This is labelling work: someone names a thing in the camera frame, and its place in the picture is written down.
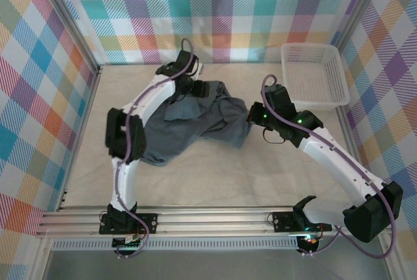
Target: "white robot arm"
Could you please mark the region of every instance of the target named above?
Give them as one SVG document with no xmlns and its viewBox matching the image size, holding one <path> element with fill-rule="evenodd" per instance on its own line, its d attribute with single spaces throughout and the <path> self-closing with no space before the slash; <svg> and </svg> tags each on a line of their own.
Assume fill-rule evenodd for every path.
<svg viewBox="0 0 417 280">
<path fill-rule="evenodd" d="M 178 61 L 180 61 L 179 65 L 182 66 L 185 61 L 184 56 L 182 59 L 179 56 Z M 174 68 L 174 66 L 167 65 L 159 68 L 157 75 L 154 76 L 154 79 L 148 87 L 152 87 L 155 83 L 169 77 L 171 74 L 167 71 L 170 68 Z M 131 117 L 132 120 L 130 121 L 130 129 L 134 131 L 132 134 L 132 143 L 134 145 L 133 154 L 125 164 L 119 167 L 118 183 L 115 183 L 115 186 L 118 186 L 121 201 L 133 213 L 136 211 L 134 190 L 136 169 L 146 147 L 143 127 L 154 111 L 169 97 L 179 92 L 182 94 L 194 93 L 196 96 L 207 95 L 207 90 L 204 89 L 204 83 L 197 80 L 201 69 L 202 64 L 199 64 L 198 60 L 194 60 L 190 70 L 185 73 L 182 80 L 170 80 L 156 87 L 144 97 L 140 104 L 134 107 Z M 387 211 L 379 197 L 375 194 L 374 188 L 339 153 L 334 151 L 333 148 L 329 148 L 320 140 L 320 137 L 331 140 L 334 147 L 337 147 L 346 157 L 353 160 L 349 153 L 344 151 L 334 141 L 334 138 L 314 114 L 309 111 L 296 112 L 285 87 L 281 85 L 269 87 L 267 93 L 268 100 L 271 105 L 274 105 L 276 113 L 308 128 L 313 131 L 314 135 L 309 135 L 306 132 L 280 122 L 259 102 L 252 105 L 248 115 L 248 122 L 265 127 L 268 130 L 279 132 L 286 141 L 292 142 L 295 147 L 310 155 L 338 182 L 350 199 L 345 202 L 336 202 L 329 201 L 325 197 L 306 197 L 294 206 L 294 217 L 299 222 L 300 228 L 303 229 L 305 225 L 311 225 L 312 223 L 327 223 L 347 227 L 356 238 L 364 242 L 369 242 L 390 223 Z M 109 112 L 106 145 L 109 148 L 109 154 L 113 157 L 113 174 L 116 174 L 117 168 L 124 158 L 126 149 L 126 145 L 123 143 L 123 138 L 126 139 L 126 135 L 123 133 L 124 120 L 136 100 L 137 98 L 129 104 L 126 104 L 122 109 L 112 109 Z M 385 184 L 380 178 L 368 172 L 357 161 L 354 161 L 354 164 L 356 168 L 367 173 L 372 183 L 384 194 L 390 203 L 395 218 L 397 218 L 402 198 L 401 187 L 395 182 L 389 185 Z M 119 232 L 122 234 L 136 231 L 135 227 L 137 223 L 124 211 L 115 190 L 113 190 L 112 200 L 108 206 L 108 214 L 117 223 L 113 233 Z"/>
</svg>

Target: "plaid backdrop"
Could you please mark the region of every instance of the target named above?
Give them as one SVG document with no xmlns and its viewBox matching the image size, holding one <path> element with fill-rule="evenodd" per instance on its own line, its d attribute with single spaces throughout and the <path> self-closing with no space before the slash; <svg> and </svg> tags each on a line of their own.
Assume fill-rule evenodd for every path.
<svg viewBox="0 0 417 280">
<path fill-rule="evenodd" d="M 0 0 L 0 279 L 22 279 L 53 210 L 93 73 L 49 0 Z"/>
<path fill-rule="evenodd" d="M 68 0 L 68 6 L 98 60 L 154 64 L 175 59 L 183 37 L 207 63 L 280 61 L 286 42 L 330 43 L 355 2 L 348 8 L 342 0 Z"/>
<path fill-rule="evenodd" d="M 360 156 L 404 189 L 399 244 L 417 275 L 417 0 L 372 0 L 343 54 Z"/>
</svg>

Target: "laundry basket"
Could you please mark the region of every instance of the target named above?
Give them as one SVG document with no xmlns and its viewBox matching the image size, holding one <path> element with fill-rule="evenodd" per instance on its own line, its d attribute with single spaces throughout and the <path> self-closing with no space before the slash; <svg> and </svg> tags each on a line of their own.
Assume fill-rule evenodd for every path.
<svg viewBox="0 0 417 280">
<path fill-rule="evenodd" d="M 351 99 L 336 47 L 291 43 L 281 47 L 283 84 L 298 110 L 331 110 Z"/>
</svg>

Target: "gray cloth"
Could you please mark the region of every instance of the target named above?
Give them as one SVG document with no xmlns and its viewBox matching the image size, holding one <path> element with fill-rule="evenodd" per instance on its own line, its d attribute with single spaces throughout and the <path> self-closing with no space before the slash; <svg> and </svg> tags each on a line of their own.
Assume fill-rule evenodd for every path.
<svg viewBox="0 0 417 280">
<path fill-rule="evenodd" d="M 207 98 L 186 96 L 173 104 L 168 99 L 152 114 L 145 126 L 147 149 L 142 161 L 165 166 L 199 138 L 224 141 L 236 148 L 243 145 L 251 128 L 245 103 L 230 97 L 221 81 L 209 84 Z"/>
</svg>

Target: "white plastic basket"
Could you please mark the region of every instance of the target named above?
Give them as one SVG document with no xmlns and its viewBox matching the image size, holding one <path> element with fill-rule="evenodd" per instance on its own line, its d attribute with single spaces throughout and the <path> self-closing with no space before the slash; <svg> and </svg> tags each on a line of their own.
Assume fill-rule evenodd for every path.
<svg viewBox="0 0 417 280">
<path fill-rule="evenodd" d="M 351 97 L 336 47 L 291 43 L 281 47 L 283 84 L 297 109 L 331 110 Z"/>
</svg>

